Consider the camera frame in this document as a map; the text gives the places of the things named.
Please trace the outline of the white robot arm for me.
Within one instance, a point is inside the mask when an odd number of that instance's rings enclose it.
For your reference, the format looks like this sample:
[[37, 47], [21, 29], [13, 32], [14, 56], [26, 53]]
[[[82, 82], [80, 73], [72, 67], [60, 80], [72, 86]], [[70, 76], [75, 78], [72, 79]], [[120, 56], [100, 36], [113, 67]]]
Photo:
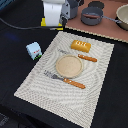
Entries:
[[41, 25], [50, 29], [62, 30], [63, 26], [60, 22], [60, 17], [65, 0], [42, 0], [42, 2], [44, 17], [42, 18]]

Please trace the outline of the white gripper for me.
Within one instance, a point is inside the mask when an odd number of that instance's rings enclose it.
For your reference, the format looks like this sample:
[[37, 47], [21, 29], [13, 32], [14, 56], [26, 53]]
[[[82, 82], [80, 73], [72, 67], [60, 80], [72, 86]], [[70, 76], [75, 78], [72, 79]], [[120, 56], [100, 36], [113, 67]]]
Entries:
[[64, 1], [44, 1], [44, 17], [47, 26], [57, 26], [60, 23], [60, 15]]

